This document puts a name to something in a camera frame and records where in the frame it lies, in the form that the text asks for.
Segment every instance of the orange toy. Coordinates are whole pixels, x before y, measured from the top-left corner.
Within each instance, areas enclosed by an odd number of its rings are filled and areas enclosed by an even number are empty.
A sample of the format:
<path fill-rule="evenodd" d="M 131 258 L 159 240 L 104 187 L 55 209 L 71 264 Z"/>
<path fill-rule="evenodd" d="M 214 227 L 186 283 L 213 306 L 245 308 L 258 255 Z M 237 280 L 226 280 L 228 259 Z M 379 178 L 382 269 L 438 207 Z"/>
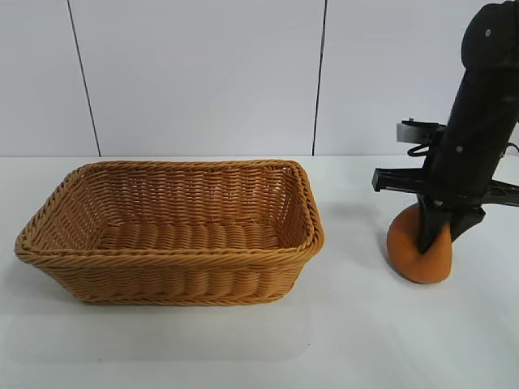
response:
<path fill-rule="evenodd" d="M 419 217 L 419 208 L 409 207 L 391 223 L 388 256 L 396 270 L 408 280 L 434 284 L 445 280 L 451 272 L 453 244 L 450 224 L 444 224 L 429 250 L 422 254 L 416 246 Z"/>

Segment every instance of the basket rim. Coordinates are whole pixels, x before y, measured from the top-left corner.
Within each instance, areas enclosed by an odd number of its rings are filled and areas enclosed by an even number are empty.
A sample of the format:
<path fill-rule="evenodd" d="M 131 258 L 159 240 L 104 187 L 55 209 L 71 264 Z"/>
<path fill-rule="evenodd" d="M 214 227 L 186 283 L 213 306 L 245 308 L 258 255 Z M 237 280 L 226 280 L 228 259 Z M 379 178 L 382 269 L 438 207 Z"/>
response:
<path fill-rule="evenodd" d="M 305 201 L 302 202 L 303 212 L 305 214 L 306 223 L 309 227 L 307 238 L 299 246 L 286 247 L 280 249 L 234 249 L 234 248 L 219 248 L 219 249 L 173 249 L 173 250 L 158 250 L 158 249 L 115 249 L 115 250 L 76 250 L 76 249 L 54 249 L 42 250 L 37 246 L 31 244 L 31 231 L 38 230 L 50 217 L 54 207 L 61 200 L 61 197 L 66 194 L 67 190 L 82 179 L 83 175 L 91 170 L 98 168 L 110 169 L 131 169 L 131 168 L 154 168 L 165 167 L 175 170 L 182 169 L 224 169 L 228 167 L 238 167 L 240 169 L 259 168 L 268 166 L 278 166 L 280 168 L 291 168 L 297 178 L 298 194 L 302 196 Z M 176 162 L 176 161 L 154 161 L 154 160 L 105 160 L 83 165 L 72 172 L 70 172 L 56 188 L 56 190 L 47 199 L 45 204 L 40 208 L 36 215 L 27 223 L 25 228 L 20 232 L 15 243 L 15 253 L 27 263 L 48 263 L 51 266 L 67 266 L 67 261 L 83 260 L 84 265 L 98 266 L 101 259 L 126 259 L 128 264 L 131 259 L 136 262 L 153 257 L 155 260 L 163 262 L 166 258 L 168 262 L 176 263 L 179 259 L 187 257 L 205 256 L 227 258 L 239 257 L 240 263 L 246 264 L 248 261 L 243 261 L 244 255 L 249 256 L 250 259 L 263 258 L 265 255 L 283 258 L 283 263 L 290 257 L 299 257 L 307 251 L 320 250 L 324 244 L 324 232 L 320 223 L 320 216 L 313 198 L 310 188 L 310 182 L 303 167 L 294 160 L 225 160 L 225 161 L 208 161 L 208 162 Z"/>

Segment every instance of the woven basket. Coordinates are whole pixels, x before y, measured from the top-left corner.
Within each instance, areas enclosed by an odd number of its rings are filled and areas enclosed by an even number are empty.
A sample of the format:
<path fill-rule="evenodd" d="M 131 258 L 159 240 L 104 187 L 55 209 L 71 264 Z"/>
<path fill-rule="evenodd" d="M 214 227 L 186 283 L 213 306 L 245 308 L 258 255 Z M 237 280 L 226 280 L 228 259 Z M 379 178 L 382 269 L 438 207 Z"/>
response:
<path fill-rule="evenodd" d="M 275 301 L 324 243 L 296 162 L 115 161 L 70 173 L 15 253 L 92 304 Z"/>

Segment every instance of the white tabletop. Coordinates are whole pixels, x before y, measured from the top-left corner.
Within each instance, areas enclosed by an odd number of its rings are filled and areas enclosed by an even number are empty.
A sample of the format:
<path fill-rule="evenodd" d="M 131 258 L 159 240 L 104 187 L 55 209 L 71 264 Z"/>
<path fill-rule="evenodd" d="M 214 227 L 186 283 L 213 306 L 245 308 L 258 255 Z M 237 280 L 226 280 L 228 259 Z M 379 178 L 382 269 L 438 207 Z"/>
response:
<path fill-rule="evenodd" d="M 86 306 L 21 263 L 16 235 L 68 172 L 99 159 L 0 159 L 0 388 L 518 388 L 519 208 L 487 206 L 456 242 L 451 277 L 420 286 L 383 252 L 414 197 L 371 188 L 376 166 L 419 161 L 294 159 L 326 245 L 280 301 L 210 308 Z M 519 157 L 496 178 L 519 183 Z"/>

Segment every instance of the black robotic arm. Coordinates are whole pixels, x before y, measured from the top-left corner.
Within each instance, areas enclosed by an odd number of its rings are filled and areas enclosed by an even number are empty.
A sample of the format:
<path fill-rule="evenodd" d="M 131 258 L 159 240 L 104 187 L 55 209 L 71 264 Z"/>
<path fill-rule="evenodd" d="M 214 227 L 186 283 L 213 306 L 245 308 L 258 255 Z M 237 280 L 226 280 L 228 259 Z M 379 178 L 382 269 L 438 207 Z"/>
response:
<path fill-rule="evenodd" d="M 519 186 L 492 180 L 519 120 L 519 2 L 486 5 L 461 45 L 465 74 L 446 126 L 403 121 L 401 142 L 416 143 L 420 169 L 376 169 L 376 191 L 418 197 L 420 253 L 446 223 L 452 240 L 483 220 L 485 203 L 519 206 Z"/>

